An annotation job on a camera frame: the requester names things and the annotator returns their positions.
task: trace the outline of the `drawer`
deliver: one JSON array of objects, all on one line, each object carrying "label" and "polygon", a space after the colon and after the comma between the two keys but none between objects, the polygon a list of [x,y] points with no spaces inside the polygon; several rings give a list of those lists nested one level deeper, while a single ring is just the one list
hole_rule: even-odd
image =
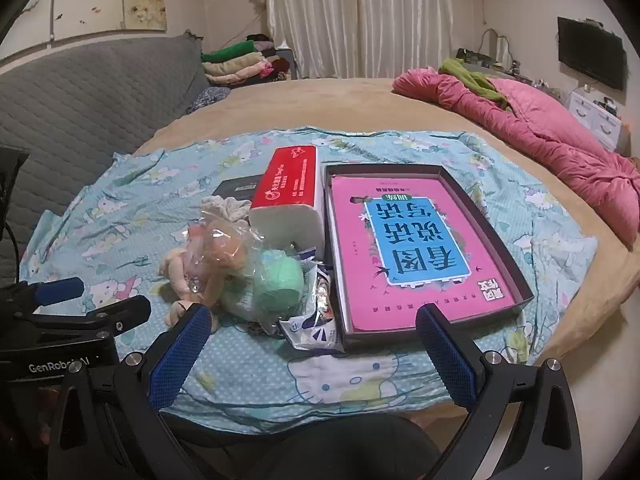
[{"label": "drawer", "polygon": [[610,115],[595,111],[593,121],[591,123],[591,131],[600,140],[606,142],[613,150],[616,149],[620,140],[620,130],[622,122]]},{"label": "drawer", "polygon": [[580,97],[576,93],[571,94],[569,112],[588,130],[591,130],[591,123],[593,122],[596,111],[597,110],[593,108],[593,104],[587,101],[587,99]]}]

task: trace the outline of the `white curtain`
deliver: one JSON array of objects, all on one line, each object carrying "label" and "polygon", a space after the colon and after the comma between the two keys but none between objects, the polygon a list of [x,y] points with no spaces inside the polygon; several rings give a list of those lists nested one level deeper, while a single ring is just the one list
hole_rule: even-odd
[{"label": "white curtain", "polygon": [[394,77],[451,54],[451,0],[267,0],[267,12],[302,77]]}]

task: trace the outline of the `electrical cord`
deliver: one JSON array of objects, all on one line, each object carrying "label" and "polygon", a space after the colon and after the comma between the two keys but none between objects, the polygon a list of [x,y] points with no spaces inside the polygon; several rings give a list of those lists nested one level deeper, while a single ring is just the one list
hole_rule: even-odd
[{"label": "electrical cord", "polygon": [[15,283],[20,282],[20,251],[18,250],[18,242],[15,241],[14,232],[11,231],[9,224],[5,223],[4,228],[9,233],[9,238],[11,238],[12,243],[14,244],[14,252],[15,252]]},{"label": "electrical cord", "polygon": [[513,54],[511,53],[511,45],[510,45],[510,43],[509,43],[509,38],[507,38],[507,37],[506,37],[505,35],[503,35],[503,34],[498,34],[498,31],[497,31],[497,30],[495,30],[494,28],[488,28],[486,31],[484,31],[484,32],[482,33],[482,38],[481,38],[481,41],[480,41],[480,46],[478,47],[478,50],[476,50],[476,52],[477,52],[478,54],[480,54],[480,50],[482,49],[482,46],[484,45],[484,37],[485,37],[485,36],[486,36],[486,34],[487,34],[489,31],[491,31],[491,30],[492,30],[492,31],[494,31],[494,32],[496,33],[496,35],[498,36],[498,39],[500,39],[500,38],[504,38],[504,41],[506,41],[506,42],[507,42],[507,53],[509,54],[509,58],[510,58],[509,66],[507,67],[507,69],[508,69],[508,68],[510,68],[510,67],[511,67],[511,65],[513,64],[513,59],[514,59]]},{"label": "electrical cord", "polygon": [[251,27],[255,22],[258,21],[258,18],[260,18],[260,16],[262,16],[262,14],[264,13],[264,9],[260,11],[260,13],[258,13],[258,15],[252,19],[249,23],[247,23],[244,28],[238,32],[234,37],[232,37],[229,41],[227,41],[223,46],[221,46],[218,50],[222,50],[223,48],[225,48],[229,43],[231,43],[235,38],[237,38],[238,36],[240,36],[240,34],[242,34],[244,31],[246,31],[249,27]]},{"label": "electrical cord", "polygon": [[484,0],[482,0],[482,24],[486,25],[486,13],[484,12]]}]

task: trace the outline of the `box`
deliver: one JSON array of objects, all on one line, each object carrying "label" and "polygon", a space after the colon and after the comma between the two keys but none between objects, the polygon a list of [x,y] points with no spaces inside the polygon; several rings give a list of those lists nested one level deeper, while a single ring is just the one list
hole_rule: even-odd
[{"label": "box", "polygon": [[441,166],[328,166],[325,195],[349,347],[414,338],[425,303],[453,323],[479,324],[514,316],[533,298],[491,224]]},{"label": "box", "polygon": [[249,222],[274,247],[324,254],[324,196],[315,146],[278,148],[249,209]]},{"label": "box", "polygon": [[261,180],[261,174],[223,180],[211,195],[221,196],[222,198],[232,196],[236,200],[253,200],[255,190]]}]

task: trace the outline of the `beige bedspread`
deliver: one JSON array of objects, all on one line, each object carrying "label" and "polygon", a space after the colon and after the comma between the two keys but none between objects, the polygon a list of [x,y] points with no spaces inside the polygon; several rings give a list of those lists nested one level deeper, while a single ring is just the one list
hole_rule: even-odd
[{"label": "beige bedspread", "polygon": [[307,125],[347,132],[435,130],[478,134],[543,182],[580,224],[583,234],[598,238],[598,251],[590,270],[546,345],[545,356],[560,357],[590,338],[640,281],[640,238],[636,238],[634,250],[629,252],[593,209],[545,168],[462,116],[393,94],[391,82],[317,79],[235,89],[224,101],[159,130],[136,153],[170,150],[196,140]]}]

